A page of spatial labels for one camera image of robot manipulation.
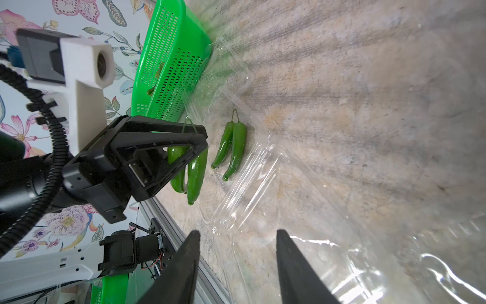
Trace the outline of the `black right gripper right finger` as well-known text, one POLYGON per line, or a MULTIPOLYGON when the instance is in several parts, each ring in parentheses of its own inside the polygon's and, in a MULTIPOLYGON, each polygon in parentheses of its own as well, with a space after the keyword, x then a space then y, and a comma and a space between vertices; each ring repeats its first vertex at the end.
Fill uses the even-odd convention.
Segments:
POLYGON ((339 304, 284 229, 277 231, 278 278, 283 303, 339 304))

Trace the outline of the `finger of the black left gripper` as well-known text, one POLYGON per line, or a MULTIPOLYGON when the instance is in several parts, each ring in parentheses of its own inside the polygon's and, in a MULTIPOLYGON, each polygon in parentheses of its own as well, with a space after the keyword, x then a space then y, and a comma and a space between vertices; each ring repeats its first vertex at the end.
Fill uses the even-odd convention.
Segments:
POLYGON ((126 122, 111 148, 121 161, 130 196, 137 201, 154 197, 208 147, 202 125, 140 115, 125 115, 114 121, 126 122))

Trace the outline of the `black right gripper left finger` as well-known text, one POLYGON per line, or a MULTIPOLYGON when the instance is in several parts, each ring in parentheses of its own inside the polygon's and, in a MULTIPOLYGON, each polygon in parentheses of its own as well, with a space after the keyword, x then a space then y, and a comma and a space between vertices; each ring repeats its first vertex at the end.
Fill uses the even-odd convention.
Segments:
POLYGON ((200 232, 189 233, 161 276, 139 303, 193 303, 200 258, 200 232))

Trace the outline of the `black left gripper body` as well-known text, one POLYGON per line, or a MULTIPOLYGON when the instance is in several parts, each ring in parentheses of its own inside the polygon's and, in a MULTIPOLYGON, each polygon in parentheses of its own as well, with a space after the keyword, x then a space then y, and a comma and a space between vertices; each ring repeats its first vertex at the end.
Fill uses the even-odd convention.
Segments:
POLYGON ((63 167, 63 185, 56 195, 58 211, 90 204, 110 224, 126 219, 128 184, 122 163, 111 148, 125 124, 125 121, 110 123, 63 167))

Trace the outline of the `clear pepper clamshell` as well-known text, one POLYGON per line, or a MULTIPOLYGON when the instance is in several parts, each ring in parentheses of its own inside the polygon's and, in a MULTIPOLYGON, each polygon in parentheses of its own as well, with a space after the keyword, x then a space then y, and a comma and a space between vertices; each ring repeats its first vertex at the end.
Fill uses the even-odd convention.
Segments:
POLYGON ((379 242, 244 102, 253 75, 219 37, 187 101, 205 126, 214 161, 225 125, 247 129, 239 170, 207 168, 197 201, 213 233, 230 303, 280 303, 277 231, 285 229, 321 282, 341 303, 484 303, 485 214, 434 221, 390 245, 379 242))

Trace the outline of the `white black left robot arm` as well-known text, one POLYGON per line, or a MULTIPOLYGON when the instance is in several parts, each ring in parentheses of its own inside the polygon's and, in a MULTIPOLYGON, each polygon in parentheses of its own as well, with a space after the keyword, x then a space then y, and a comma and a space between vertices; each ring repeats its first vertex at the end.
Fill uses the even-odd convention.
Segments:
POLYGON ((53 143, 52 153, 32 156, 24 143, 1 134, 1 254, 16 253, 1 261, 1 300, 40 299, 57 286, 164 269, 175 252, 155 224, 144 236, 121 230, 86 246, 64 246, 62 237, 82 240, 95 214, 111 224, 124 221, 131 199, 152 198, 203 156, 205 128, 124 115, 75 153, 42 92, 8 67, 1 67, 1 80, 40 111, 37 120, 53 143))

